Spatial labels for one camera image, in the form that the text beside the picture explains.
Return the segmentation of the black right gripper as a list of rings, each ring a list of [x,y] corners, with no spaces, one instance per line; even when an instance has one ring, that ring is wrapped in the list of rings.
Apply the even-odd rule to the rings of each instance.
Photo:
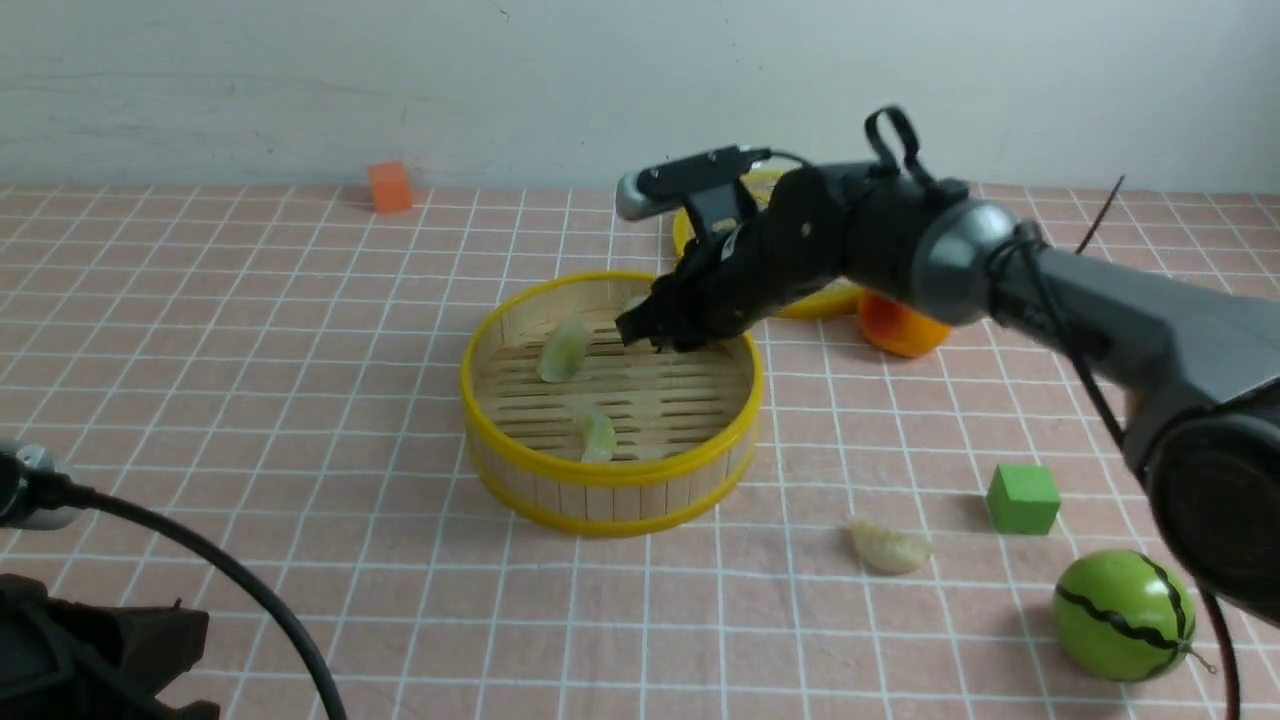
[[[850,281],[845,233],[868,173],[867,165],[785,172],[753,219],[723,234],[694,236],[675,269],[652,282],[649,300],[616,318],[623,345],[692,352],[740,337],[838,278]]]

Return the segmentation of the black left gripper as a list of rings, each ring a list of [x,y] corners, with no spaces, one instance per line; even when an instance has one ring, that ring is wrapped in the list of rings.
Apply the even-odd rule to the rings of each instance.
[[[205,611],[58,600],[42,582],[1,578],[4,719],[218,719],[219,705],[159,694],[202,657]]]

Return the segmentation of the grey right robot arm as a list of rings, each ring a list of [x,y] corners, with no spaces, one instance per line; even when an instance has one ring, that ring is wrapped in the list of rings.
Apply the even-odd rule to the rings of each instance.
[[[840,278],[946,325],[989,318],[1071,361],[1175,559],[1276,624],[1277,302],[1052,249],[1034,222],[932,176],[900,106],[864,131],[873,161],[800,160],[764,205],[744,178],[774,149],[623,176],[621,218],[684,209],[695,238],[617,318],[621,340],[691,352]]]

